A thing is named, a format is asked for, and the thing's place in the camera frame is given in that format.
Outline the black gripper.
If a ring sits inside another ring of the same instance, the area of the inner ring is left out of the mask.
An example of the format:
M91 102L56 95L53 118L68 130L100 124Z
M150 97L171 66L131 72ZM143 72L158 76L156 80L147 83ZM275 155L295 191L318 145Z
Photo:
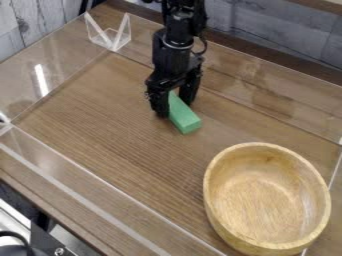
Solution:
M192 52L194 37L187 42L167 38L167 31L158 30L152 36L154 71L146 79L147 94L152 110L160 118L170 114L168 92L178 88L179 97L191 105L202 78L203 53Z

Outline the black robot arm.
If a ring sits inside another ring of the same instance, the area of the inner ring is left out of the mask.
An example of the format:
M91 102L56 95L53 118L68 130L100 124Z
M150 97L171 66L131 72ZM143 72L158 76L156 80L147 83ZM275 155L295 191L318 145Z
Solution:
M146 80L151 109L170 116L170 92L178 88L187 105L195 100L207 41L204 0L144 0L162 4L163 28L152 36L154 71Z

